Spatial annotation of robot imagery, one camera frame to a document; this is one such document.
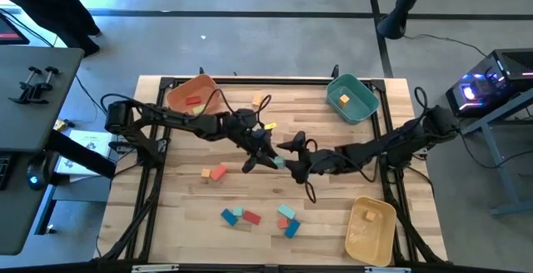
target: person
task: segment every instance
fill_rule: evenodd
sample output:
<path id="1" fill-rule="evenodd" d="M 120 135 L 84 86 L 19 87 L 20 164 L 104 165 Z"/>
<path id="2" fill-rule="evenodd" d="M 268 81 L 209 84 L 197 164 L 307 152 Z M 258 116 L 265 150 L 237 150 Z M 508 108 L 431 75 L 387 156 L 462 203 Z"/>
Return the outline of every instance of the person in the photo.
<path id="1" fill-rule="evenodd" d="M 89 36 L 100 36 L 100 28 L 79 0 L 10 0 L 39 26 L 57 34 L 68 47 L 79 47 L 85 57 L 100 52 Z"/>

